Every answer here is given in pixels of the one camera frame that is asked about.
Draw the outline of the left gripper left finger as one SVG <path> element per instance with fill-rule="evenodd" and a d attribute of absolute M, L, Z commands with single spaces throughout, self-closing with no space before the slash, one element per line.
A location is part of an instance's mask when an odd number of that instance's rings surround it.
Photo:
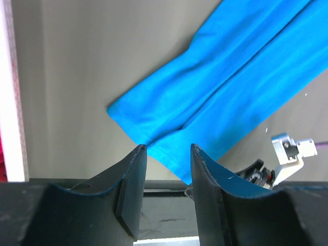
<path fill-rule="evenodd" d="M 72 184 L 1 184 L 1 245 L 132 245 L 138 238 L 147 148 Z"/>

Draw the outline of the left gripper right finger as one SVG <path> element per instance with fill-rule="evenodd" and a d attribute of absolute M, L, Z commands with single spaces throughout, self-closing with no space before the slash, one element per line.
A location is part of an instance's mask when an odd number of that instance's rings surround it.
<path fill-rule="evenodd" d="M 255 185 L 191 145 L 201 245 L 327 245 L 327 183 Z"/>

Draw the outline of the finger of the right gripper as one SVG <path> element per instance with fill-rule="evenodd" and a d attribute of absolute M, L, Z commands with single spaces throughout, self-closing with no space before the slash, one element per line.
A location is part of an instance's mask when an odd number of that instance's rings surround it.
<path fill-rule="evenodd" d="M 247 167 L 244 170 L 241 170 L 239 172 L 236 172 L 235 174 L 243 179 L 247 179 L 255 171 L 260 171 L 261 168 L 263 167 L 263 165 L 264 165 L 264 162 L 261 159 L 257 159 L 249 167 Z"/>

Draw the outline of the blue t shirt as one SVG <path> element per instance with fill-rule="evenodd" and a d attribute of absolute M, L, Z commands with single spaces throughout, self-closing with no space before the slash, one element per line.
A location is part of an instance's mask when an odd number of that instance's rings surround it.
<path fill-rule="evenodd" d="M 327 1 L 222 1 L 107 113 L 189 185 L 191 144 L 219 159 L 326 68 Z"/>

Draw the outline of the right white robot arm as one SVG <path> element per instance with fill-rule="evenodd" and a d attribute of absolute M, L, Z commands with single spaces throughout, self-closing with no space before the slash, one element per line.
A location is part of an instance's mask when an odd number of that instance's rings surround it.
<path fill-rule="evenodd" d="M 270 170 L 260 159 L 242 171 L 239 177 L 266 189 L 272 189 L 304 166 L 303 159 L 317 155 L 316 144 L 312 139 L 294 141 L 286 133 L 271 137 L 279 165 Z"/>

